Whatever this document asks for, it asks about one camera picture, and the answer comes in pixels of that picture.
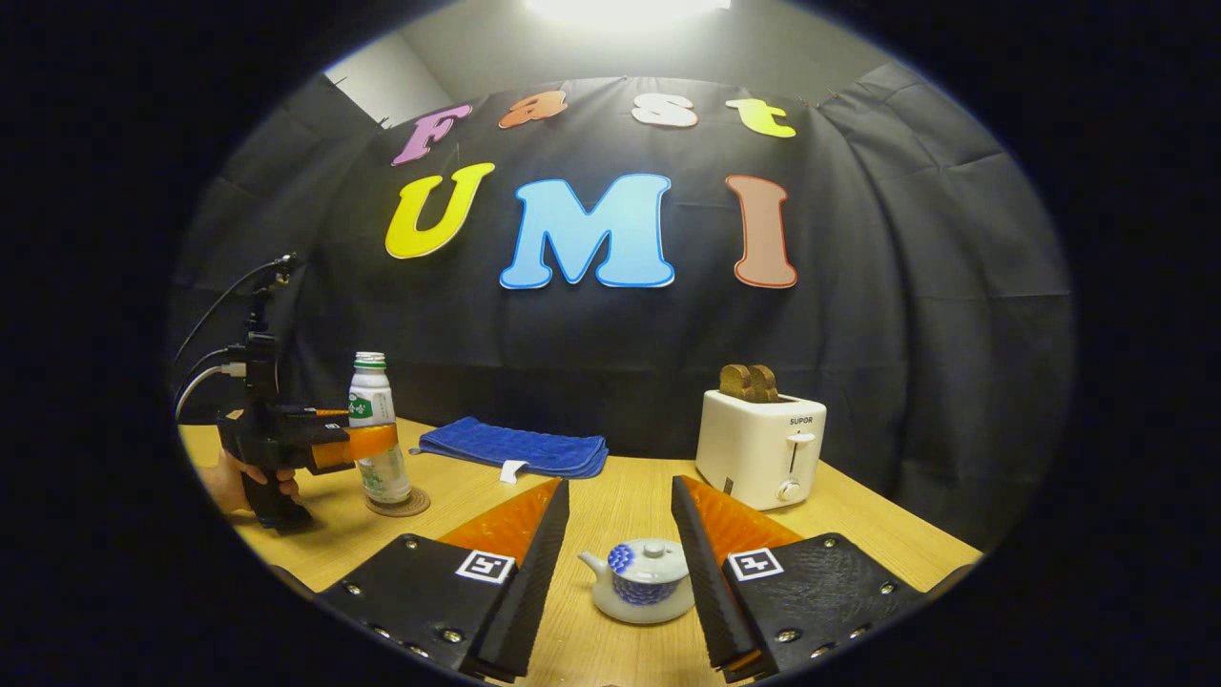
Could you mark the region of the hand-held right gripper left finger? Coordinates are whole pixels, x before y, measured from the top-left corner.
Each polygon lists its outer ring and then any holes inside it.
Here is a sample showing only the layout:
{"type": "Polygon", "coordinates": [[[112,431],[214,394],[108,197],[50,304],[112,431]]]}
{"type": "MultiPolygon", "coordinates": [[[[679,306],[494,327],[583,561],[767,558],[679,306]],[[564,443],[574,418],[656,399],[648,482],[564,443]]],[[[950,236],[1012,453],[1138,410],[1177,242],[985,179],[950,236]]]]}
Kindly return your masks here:
{"type": "Polygon", "coordinates": [[[527,674],[568,519],[568,480],[547,480],[441,538],[397,536],[317,602],[410,656],[512,682],[527,674]]]}

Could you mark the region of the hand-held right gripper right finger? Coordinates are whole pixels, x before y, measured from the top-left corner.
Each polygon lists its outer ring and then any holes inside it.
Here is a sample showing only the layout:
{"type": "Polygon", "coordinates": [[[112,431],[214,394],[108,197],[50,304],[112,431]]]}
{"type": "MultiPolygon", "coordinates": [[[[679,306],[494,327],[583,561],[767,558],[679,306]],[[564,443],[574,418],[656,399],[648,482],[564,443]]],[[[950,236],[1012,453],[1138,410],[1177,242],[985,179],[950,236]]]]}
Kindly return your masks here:
{"type": "Polygon", "coordinates": [[[827,661],[923,600],[845,534],[796,534],[687,475],[672,515],[712,667],[730,683],[827,661]]]}

